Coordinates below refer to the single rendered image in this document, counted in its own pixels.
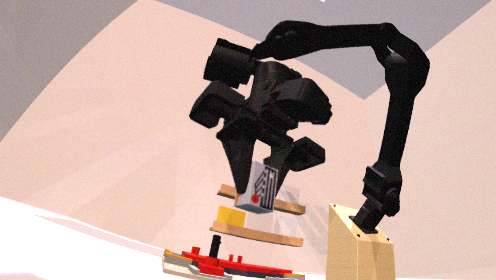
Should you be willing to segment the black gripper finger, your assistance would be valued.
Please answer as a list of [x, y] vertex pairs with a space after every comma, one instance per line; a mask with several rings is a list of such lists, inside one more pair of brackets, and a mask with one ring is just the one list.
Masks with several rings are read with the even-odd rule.
[[276, 195], [275, 198], [278, 194], [278, 191], [280, 190], [284, 179], [292, 167], [292, 165], [300, 161], [308, 155], [307, 152], [305, 152], [303, 149], [300, 147], [293, 145], [289, 148], [286, 148], [283, 151], [280, 151], [274, 155], [271, 155], [265, 159], [263, 159], [263, 164], [271, 167], [275, 170], [278, 171], [277, 173], [277, 184], [276, 184]]
[[245, 194], [252, 165], [255, 142], [263, 125], [246, 115], [239, 115], [216, 133], [224, 148], [236, 192]]

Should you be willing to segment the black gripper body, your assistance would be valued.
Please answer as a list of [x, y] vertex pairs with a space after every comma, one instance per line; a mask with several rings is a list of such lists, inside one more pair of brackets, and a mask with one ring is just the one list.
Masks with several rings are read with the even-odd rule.
[[294, 128], [294, 125], [285, 112], [281, 111], [276, 104], [274, 107], [261, 106], [264, 94], [273, 82], [274, 80], [263, 80], [254, 84], [250, 97], [245, 100], [245, 96], [230, 86], [214, 80], [195, 100], [189, 117], [192, 121], [210, 129], [218, 125], [220, 118], [224, 119], [224, 127], [237, 116], [246, 115], [263, 125], [257, 139], [271, 147], [271, 155], [293, 145], [308, 153], [306, 158], [295, 162], [290, 170], [299, 172], [324, 164], [326, 161], [324, 148], [307, 136], [294, 141], [286, 135], [288, 130]]

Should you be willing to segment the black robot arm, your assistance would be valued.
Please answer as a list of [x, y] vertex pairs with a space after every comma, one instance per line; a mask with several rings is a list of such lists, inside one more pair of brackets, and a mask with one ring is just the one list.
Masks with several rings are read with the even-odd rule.
[[[324, 49], [371, 46], [385, 68], [385, 82], [390, 91], [388, 114], [378, 160], [366, 167], [362, 194], [367, 198], [356, 216], [348, 217], [365, 234], [379, 233], [376, 226], [384, 215], [395, 216], [400, 210], [403, 183], [400, 164], [407, 140], [416, 96], [426, 84], [430, 61], [419, 45], [400, 33], [392, 23], [316, 25], [285, 20], [278, 23], [251, 50], [218, 38], [206, 63], [203, 79], [219, 80], [238, 89], [274, 80], [267, 88], [261, 106], [270, 105], [285, 112], [294, 128], [299, 122], [326, 125], [333, 113], [326, 93], [310, 78], [276, 61], [298, 58]], [[389, 48], [394, 53], [390, 52]]]

